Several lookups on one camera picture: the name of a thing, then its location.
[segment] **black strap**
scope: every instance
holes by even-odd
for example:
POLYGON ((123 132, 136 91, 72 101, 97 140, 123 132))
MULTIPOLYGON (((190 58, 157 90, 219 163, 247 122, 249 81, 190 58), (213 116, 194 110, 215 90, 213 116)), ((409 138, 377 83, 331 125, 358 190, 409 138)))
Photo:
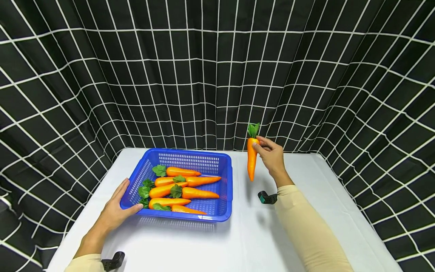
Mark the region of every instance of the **black strap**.
POLYGON ((261 191, 258 193, 258 198, 263 204, 275 204, 275 202, 278 200, 278 195, 268 195, 265 191, 261 191))
POLYGON ((113 258, 101 260, 104 266, 105 271, 111 271, 117 268, 120 268, 122 262, 124 261, 125 253, 122 251, 118 251, 113 255, 113 258))

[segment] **artificial carrot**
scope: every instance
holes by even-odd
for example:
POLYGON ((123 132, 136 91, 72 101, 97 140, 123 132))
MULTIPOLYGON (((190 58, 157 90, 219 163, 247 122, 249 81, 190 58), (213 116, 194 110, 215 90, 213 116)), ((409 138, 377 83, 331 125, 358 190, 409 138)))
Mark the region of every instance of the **artificial carrot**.
POLYGON ((173 205, 172 211, 173 212, 185 212, 185 213, 195 213, 195 214, 199 214, 199 215, 206 215, 205 212, 197 211, 197 210, 190 209, 190 208, 180 206, 180 205, 173 205))
POLYGON ((156 187, 161 187, 161 186, 182 182, 182 181, 186 181, 186 178, 180 175, 177 177, 162 177, 162 178, 157 178, 154 181, 154 185, 156 185, 156 187))
POLYGON ((248 139, 248 175, 249 179, 251 181, 254 181, 254 174, 255 174, 255 164, 257 163, 257 152, 252 147, 253 143, 260 144, 260 141, 257 140, 255 137, 257 136, 258 129, 260 127, 260 123, 256 125, 249 124, 248 126, 248 134, 250 138, 248 139))
POLYGON ((182 198, 192 199, 192 198, 219 198, 219 195, 210 191, 198 190, 195 188, 185 187, 183 188, 182 198))
POLYGON ((199 185, 215 183, 221 180, 221 177, 186 177, 188 187, 197 187, 199 185))
POLYGON ((150 198, 162 198, 164 196, 167 196, 168 194, 171 193, 171 188, 174 187, 175 185, 186 187, 187 182, 179 182, 177 184, 174 183, 174 184, 152 188, 149 192, 149 196, 150 198))
POLYGON ((154 204, 156 203, 162 206, 172 207, 173 205, 186 205, 189 204, 190 202, 191 201, 189 199, 182 199, 182 198, 153 198, 150 200, 148 207, 153 210, 154 204))
POLYGON ((188 187, 197 187, 199 185, 214 183, 219 180, 221 180, 221 177, 183 177, 179 175, 176 177, 157 178, 154 184, 156 187, 161 187, 186 181, 188 183, 188 187))
POLYGON ((178 167, 168 167, 166 169, 166 175, 168 177, 176 177, 178 175, 191 177, 191 176, 200 176, 201 173, 195 170, 183 169, 178 167))

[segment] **white tablecloth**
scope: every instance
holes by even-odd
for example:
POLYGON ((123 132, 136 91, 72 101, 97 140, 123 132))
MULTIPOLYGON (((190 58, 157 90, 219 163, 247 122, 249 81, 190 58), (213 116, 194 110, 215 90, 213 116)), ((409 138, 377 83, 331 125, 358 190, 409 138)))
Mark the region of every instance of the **white tablecloth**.
MULTIPOLYGON (((121 181, 131 175, 145 151, 127 148, 120 153, 47 271, 64 270, 104 204, 121 181)), ((261 159, 251 183, 246 153, 225 153, 231 156, 234 175, 233 212, 228 221, 202 223, 135 215, 108 237, 102 257, 111 259, 115 252, 125 252, 120 272, 304 271, 273 206, 261 204, 257 197, 263 190, 270 195, 276 193, 261 159)), ((295 184, 339 239, 355 271, 401 271, 322 157, 285 154, 284 161, 295 184)))

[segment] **beige sleeve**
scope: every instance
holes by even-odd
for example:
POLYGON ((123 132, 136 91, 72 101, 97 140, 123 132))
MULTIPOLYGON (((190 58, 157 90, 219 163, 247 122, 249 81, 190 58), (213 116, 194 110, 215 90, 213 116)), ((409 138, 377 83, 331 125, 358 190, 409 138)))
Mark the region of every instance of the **beige sleeve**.
POLYGON ((65 272, 104 272, 101 254, 88 254, 73 259, 65 272))
POLYGON ((275 210, 307 272, 352 272, 340 243, 295 185, 278 188, 275 210))

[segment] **black curtain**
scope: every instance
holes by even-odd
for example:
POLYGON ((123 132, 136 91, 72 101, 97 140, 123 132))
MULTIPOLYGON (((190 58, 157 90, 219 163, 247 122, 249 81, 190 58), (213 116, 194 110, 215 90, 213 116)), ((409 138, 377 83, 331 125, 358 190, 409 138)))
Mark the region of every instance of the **black curtain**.
POLYGON ((321 154, 404 271, 435 265, 435 2, 3 0, 0 262, 48 266, 123 148, 321 154))

